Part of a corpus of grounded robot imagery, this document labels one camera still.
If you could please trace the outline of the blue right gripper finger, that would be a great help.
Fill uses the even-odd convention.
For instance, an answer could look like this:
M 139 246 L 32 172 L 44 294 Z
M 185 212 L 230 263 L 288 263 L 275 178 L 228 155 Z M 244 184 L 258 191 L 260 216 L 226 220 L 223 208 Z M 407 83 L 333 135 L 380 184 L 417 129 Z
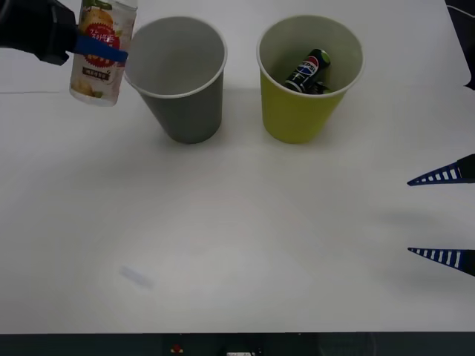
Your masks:
M 474 276 L 475 252 L 473 249 L 408 248 L 407 250 L 427 260 Z
M 474 154 L 458 159 L 449 165 L 429 171 L 408 185 L 474 184 Z

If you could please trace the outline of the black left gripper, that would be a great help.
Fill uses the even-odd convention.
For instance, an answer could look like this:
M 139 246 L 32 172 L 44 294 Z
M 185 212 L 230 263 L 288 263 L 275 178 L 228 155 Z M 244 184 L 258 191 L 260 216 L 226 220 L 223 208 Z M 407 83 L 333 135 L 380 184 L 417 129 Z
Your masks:
M 1 2 L 1 47 L 33 54 L 42 62 L 61 66 L 69 53 L 125 62 L 128 53 L 100 40 L 78 35 L 76 17 L 59 1 Z

